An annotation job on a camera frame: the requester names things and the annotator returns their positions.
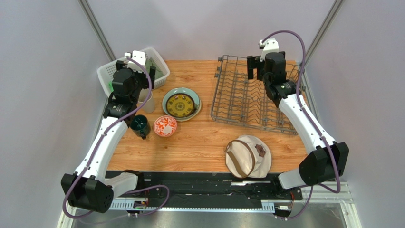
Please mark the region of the beige ceramic cup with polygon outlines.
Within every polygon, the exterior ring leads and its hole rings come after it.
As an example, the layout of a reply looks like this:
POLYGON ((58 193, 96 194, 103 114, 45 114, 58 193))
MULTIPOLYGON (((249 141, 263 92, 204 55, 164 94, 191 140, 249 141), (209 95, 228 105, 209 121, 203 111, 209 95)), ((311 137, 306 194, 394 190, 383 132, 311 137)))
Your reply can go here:
POLYGON ((152 113, 155 110, 153 92, 150 92, 148 89, 142 89, 139 95, 137 106, 142 106, 141 109, 147 114, 152 113))

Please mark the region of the dark green mug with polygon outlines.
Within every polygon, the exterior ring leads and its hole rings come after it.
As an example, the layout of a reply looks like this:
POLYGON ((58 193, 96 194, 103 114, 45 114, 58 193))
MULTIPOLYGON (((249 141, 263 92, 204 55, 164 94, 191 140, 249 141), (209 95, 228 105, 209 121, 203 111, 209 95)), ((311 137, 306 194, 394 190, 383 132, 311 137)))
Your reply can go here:
POLYGON ((136 115, 133 118, 129 127, 136 134, 136 136, 141 137, 143 140, 146 140, 151 131, 151 126, 147 117, 141 114, 136 115))

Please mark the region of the yellow patterned black-rim plate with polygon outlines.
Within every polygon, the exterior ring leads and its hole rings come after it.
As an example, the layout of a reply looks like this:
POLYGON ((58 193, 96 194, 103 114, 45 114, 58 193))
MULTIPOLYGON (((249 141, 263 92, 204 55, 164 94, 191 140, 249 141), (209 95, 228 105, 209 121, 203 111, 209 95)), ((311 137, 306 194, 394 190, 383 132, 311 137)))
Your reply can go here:
POLYGON ((188 117, 195 110, 195 104, 192 97, 183 93, 177 93, 170 96, 165 107, 169 115, 176 118, 188 117))

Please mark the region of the red white ceramic bowl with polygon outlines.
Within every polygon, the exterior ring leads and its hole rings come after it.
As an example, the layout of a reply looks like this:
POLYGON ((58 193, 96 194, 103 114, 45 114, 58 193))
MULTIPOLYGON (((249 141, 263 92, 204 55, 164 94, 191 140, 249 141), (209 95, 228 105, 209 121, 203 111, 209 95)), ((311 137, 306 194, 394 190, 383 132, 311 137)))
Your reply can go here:
POLYGON ((170 137, 177 130, 177 121, 169 115, 160 116, 153 125, 154 132, 161 137, 170 137))

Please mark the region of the light green flower plate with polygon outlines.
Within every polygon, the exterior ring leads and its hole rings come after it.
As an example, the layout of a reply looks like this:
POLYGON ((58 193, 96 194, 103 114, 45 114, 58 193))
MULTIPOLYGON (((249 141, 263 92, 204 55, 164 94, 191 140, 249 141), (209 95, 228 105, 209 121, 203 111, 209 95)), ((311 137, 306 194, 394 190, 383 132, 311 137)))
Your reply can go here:
POLYGON ((177 93, 183 93, 183 94, 187 94, 187 95, 191 96, 196 104, 201 102, 199 96, 193 90, 186 88, 186 87, 178 87, 178 88, 171 89, 169 92, 167 92, 165 94, 165 96, 163 97, 162 104, 163 104, 163 102, 166 102, 170 96, 177 94, 177 93))

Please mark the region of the cream bird plate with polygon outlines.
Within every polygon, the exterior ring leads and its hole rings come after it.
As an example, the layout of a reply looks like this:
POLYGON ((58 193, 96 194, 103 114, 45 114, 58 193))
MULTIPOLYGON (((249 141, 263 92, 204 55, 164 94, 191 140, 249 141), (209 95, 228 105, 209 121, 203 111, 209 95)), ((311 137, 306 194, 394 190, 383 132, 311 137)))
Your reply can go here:
MULTIPOLYGON (((163 111, 167 114, 167 115, 169 115, 169 113, 168 113, 168 111, 166 110, 166 107, 165 107, 165 105, 166 105, 166 102, 163 102, 163 104, 162 104, 162 108, 163 108, 163 111)), ((185 121, 188 121, 188 120, 191 120, 192 118, 194 118, 199 112, 200 112, 200 110, 201 110, 201 108, 202 108, 202 103, 201 102, 199 102, 199 103, 194 103, 195 104, 195 110, 194 110, 194 112, 190 115, 190 116, 188 116, 188 117, 184 117, 184 118, 176 118, 176 117, 173 117, 175 120, 177 120, 177 121, 180 121, 180 122, 185 122, 185 121)))

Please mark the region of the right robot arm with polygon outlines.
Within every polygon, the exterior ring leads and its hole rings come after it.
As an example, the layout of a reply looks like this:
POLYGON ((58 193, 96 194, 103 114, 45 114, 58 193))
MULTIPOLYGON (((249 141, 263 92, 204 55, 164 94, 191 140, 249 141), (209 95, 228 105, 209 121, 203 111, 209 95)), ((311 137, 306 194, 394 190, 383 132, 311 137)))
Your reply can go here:
POLYGON ((299 85, 287 79, 284 52, 247 57, 248 79, 262 81, 267 97, 279 108, 294 126, 307 150, 307 157, 298 168, 283 172, 278 183, 284 189, 319 185, 327 188, 325 181, 336 180, 339 193, 349 148, 345 142, 331 137, 308 109, 299 85))

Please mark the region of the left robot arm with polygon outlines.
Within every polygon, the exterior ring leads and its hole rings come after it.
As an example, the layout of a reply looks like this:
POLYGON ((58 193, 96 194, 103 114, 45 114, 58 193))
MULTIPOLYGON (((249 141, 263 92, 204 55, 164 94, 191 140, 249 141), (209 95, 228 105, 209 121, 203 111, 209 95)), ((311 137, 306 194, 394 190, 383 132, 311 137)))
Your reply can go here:
POLYGON ((71 219, 82 219, 93 212, 105 213, 112 201, 136 189, 139 173, 124 171, 106 179, 106 171, 116 147, 130 126, 141 90, 151 97, 155 69, 147 70, 139 60, 126 57, 117 62, 113 76, 113 92, 103 113, 102 124, 84 160, 72 174, 64 174, 61 186, 65 193, 62 210, 71 219))

